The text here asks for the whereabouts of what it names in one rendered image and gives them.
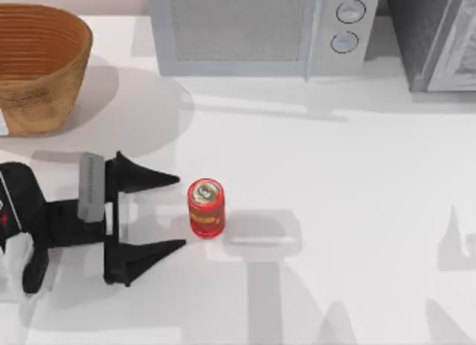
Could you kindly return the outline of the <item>red can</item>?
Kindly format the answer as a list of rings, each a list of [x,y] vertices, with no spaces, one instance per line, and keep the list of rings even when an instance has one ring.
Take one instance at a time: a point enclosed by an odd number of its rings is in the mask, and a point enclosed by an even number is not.
[[[195,180],[187,191],[190,226],[198,237],[213,239],[225,229],[225,191],[212,178]]]

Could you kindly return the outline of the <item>woven wooden basket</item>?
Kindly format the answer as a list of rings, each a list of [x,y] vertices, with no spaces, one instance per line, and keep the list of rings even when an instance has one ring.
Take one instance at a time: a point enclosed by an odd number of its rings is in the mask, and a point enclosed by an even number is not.
[[[0,137],[48,134],[71,114],[93,33],[67,10],[0,3]]]

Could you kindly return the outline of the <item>microwave oven door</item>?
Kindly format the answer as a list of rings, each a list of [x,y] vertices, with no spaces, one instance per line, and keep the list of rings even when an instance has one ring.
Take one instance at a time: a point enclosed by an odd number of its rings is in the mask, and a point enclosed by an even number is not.
[[[308,77],[322,0],[147,0],[164,76]]]

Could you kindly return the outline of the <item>pale microwave oven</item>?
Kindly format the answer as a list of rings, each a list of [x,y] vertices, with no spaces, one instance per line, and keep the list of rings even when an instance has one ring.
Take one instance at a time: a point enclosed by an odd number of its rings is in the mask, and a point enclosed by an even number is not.
[[[360,0],[367,10],[364,17],[354,24],[344,24],[336,17],[336,10],[344,1],[352,0],[322,0],[311,78],[351,75],[360,69],[364,61],[379,0]],[[352,31],[359,37],[358,47],[348,54],[337,54],[331,49],[330,41],[334,35],[345,31]]]

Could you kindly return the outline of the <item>round microwave knob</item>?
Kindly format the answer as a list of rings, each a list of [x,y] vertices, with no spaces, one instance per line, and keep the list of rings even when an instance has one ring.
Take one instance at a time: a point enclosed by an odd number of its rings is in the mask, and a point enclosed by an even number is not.
[[[337,54],[348,54],[354,51],[358,44],[359,37],[352,31],[336,34],[330,41],[331,49]]]
[[[336,17],[344,24],[354,24],[364,17],[366,10],[364,2],[360,0],[344,1],[339,4]]]

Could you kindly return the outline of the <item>grey cabinet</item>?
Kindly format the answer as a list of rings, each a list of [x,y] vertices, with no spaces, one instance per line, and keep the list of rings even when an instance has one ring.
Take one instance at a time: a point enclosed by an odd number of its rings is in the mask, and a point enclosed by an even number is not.
[[[387,0],[409,88],[476,92],[476,0]]]

